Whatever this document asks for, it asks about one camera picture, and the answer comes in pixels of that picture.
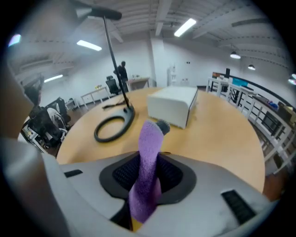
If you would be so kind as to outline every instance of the round wooden table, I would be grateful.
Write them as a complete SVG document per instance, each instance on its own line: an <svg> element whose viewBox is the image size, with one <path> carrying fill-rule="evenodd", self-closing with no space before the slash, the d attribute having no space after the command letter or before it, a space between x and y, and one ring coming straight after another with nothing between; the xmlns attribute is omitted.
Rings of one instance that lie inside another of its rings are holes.
<svg viewBox="0 0 296 237"><path fill-rule="evenodd" d="M120 108L104 111L102 106L122 101L123 96L113 97L94 107L68 132L57 161L60 164L87 162L137 151L140 130L144 121L149 119L146 97L158 90L154 87L127 93L136 116L128 131L113 142L98 143L93 133L99 122ZM100 131L100 136L114 134L121 125L120 121L110 122ZM258 191L263 191L264 156L254 129L239 110L214 95L198 92L197 106L188 126L185 129L171 126L161 151L222 166Z"/></svg>

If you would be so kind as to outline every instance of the ceiling light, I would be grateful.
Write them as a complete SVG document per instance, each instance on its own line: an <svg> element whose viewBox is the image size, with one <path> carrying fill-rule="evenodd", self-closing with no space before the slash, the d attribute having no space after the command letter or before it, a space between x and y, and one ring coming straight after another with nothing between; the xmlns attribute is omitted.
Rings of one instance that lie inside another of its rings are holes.
<svg viewBox="0 0 296 237"><path fill-rule="evenodd" d="M77 44L80 45L80 46L84 46L84 47L90 48L90 49L92 49L92 50L96 50L96 51L100 51L100 50L102 50L101 47L99 47L99 46L97 46L97 45L95 45L95 44L91 44L91 43L89 43L89 42L86 42L86 41L84 41L84 40L80 40L80 41L78 41Z"/></svg>
<svg viewBox="0 0 296 237"><path fill-rule="evenodd" d="M294 80L294 79L288 79L288 82L290 82L293 85L296 85L296 80Z"/></svg>
<svg viewBox="0 0 296 237"><path fill-rule="evenodd" d="M21 39L21 35L19 35L19 34L14 35L14 36L11 38L11 40L9 41L8 47L9 47L9 46L12 46L12 45L14 45L14 44L19 43L19 42L20 42L20 39Z"/></svg>
<svg viewBox="0 0 296 237"><path fill-rule="evenodd" d="M248 68L251 69L251 70L256 70L256 68L255 68L252 64L250 64L250 65L248 66Z"/></svg>
<svg viewBox="0 0 296 237"><path fill-rule="evenodd" d="M230 54L230 56L231 56L232 58L236 58L236 59L240 59L240 58L241 58L241 56L239 56L235 51L233 51L233 52Z"/></svg>
<svg viewBox="0 0 296 237"><path fill-rule="evenodd" d="M196 24L196 20L190 18L174 33L174 35L180 37L186 30L188 30L194 24Z"/></svg>
<svg viewBox="0 0 296 237"><path fill-rule="evenodd" d="M44 82L49 82L49 81L52 81L54 79L58 79L58 78L61 78L61 77L63 77L63 75L54 76L54 77L51 77L49 79L46 79Z"/></svg>

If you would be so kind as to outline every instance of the white wall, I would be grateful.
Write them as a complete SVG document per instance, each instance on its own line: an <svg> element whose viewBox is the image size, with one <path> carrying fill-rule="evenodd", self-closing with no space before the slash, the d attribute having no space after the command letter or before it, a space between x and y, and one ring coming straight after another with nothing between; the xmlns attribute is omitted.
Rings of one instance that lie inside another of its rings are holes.
<svg viewBox="0 0 296 237"><path fill-rule="evenodd" d="M231 74L240 75L240 61L219 48L189 40L165 39L165 51L170 66L176 66L177 85L188 78L191 86L205 86L213 72L225 73L226 68L230 68Z"/></svg>
<svg viewBox="0 0 296 237"><path fill-rule="evenodd" d="M72 97L69 84L68 79L65 77L44 83L41 91L40 106L47 106L58 97L67 102Z"/></svg>
<svg viewBox="0 0 296 237"><path fill-rule="evenodd" d="M113 46L113 51L117 65L121 61L126 62L126 71L128 78L132 78L132 75L139 75L140 77L153 77L152 66L151 66L151 43L149 39L136 40L118 44ZM102 84L106 85L106 77L112 75L116 78L113 73L114 67L112 64L110 53L98 52L98 57L92 62L88 62L86 66L73 72L69 78L69 84L73 96L80 102L83 103L80 96L94 91L95 86ZM107 97L105 91L93 94L95 100L102 97ZM86 103L91 101L91 97L87 96L84 98Z"/></svg>
<svg viewBox="0 0 296 237"><path fill-rule="evenodd" d="M154 83L154 61L152 46L149 35L130 36L124 39L123 44L113 44L113 50L117 64L126 61L128 77L140 75L150 77L150 85ZM213 72L225 73L226 68L230 68L230 74L253 81L265 88L275 92L286 99L293 106L296 106L296 87L289 84L287 79L289 73L283 67L261 60L251 60L242 58L233 59L229 56L230 52L223 49L200 43L196 41L183 40L181 38L164 39L165 60L164 67L176 66L177 85L184 78L189 79L191 86L205 86L208 77ZM247 68L249 64L254 64L255 71ZM98 52L95 57L88 57L80 62L79 67L71 72L69 78L63 83L50 82L44 85L41 104L48 103L61 96L65 101L69 98L76 98L81 104L81 96L94 91L95 86L102 84L106 86L106 77L113 74L114 67L106 46ZM264 91L258 91L261 95L273 100L278 100ZM107 97L105 91L95 93L94 99L98 100ZM85 98L86 103L91 102L91 97Z"/></svg>
<svg viewBox="0 0 296 237"><path fill-rule="evenodd" d="M273 91L277 95L283 97L292 106L296 107L296 86L288 83L288 78L290 76L288 69L270 62L250 58L243 58L241 63L241 78L252 81ZM250 64L255 66L255 71L247 68ZM248 87L253 88L256 92L272 100L274 103L278 103L278 99L269 93L258 89L251 84L249 84Z"/></svg>

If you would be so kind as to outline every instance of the black lamp arm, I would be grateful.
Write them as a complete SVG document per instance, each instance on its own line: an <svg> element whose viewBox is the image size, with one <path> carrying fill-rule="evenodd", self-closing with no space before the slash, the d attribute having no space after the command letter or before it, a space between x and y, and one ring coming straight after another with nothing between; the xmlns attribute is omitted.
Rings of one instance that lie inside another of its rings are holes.
<svg viewBox="0 0 296 237"><path fill-rule="evenodd" d="M127 107L129 108L130 107L129 100L126 97L125 91L123 89L123 84L122 84L121 76L119 74L118 67L117 67L117 64L116 64L116 61L115 61L115 57L114 57L114 53L113 53L113 49L112 49L112 44L111 44L110 37L109 37L109 32L108 32L108 27L107 27L107 21L106 21L106 17L105 16L103 16L103 20L104 20L104 26L105 26L105 31L106 31L107 43L108 43L109 51L110 51L110 54L111 54L113 66L114 66L114 69L115 69L115 72L116 72L116 76L118 78L118 83L119 83L120 89L122 91L122 94L123 94L125 103L126 103Z"/></svg>

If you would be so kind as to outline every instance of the black chair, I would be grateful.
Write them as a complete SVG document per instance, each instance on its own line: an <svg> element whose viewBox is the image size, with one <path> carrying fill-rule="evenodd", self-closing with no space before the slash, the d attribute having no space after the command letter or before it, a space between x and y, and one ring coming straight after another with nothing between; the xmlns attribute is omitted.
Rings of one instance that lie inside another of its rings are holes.
<svg viewBox="0 0 296 237"><path fill-rule="evenodd" d="M56 104L58 104L59 109L60 109L59 114L64 119L65 124L67 124L68 122L70 122L71 117L67 114L67 109L66 109L66 106L65 106L65 101L61 97L57 98L55 101L53 101L50 104L48 104L45 108L46 109L53 108L53 109L56 110Z"/></svg>
<svg viewBox="0 0 296 237"><path fill-rule="evenodd" d="M47 147L56 147L61 143L63 132L54 125L45 108L36 106L30 113L28 127L37 133Z"/></svg>
<svg viewBox="0 0 296 237"><path fill-rule="evenodd" d="M111 94L118 95L119 92L121 92L121 89L119 89L116 85L115 79L111 79L111 80L106 81L106 84L109 87L109 91Z"/></svg>
<svg viewBox="0 0 296 237"><path fill-rule="evenodd" d="M113 76L107 76L107 81L114 79Z"/></svg>

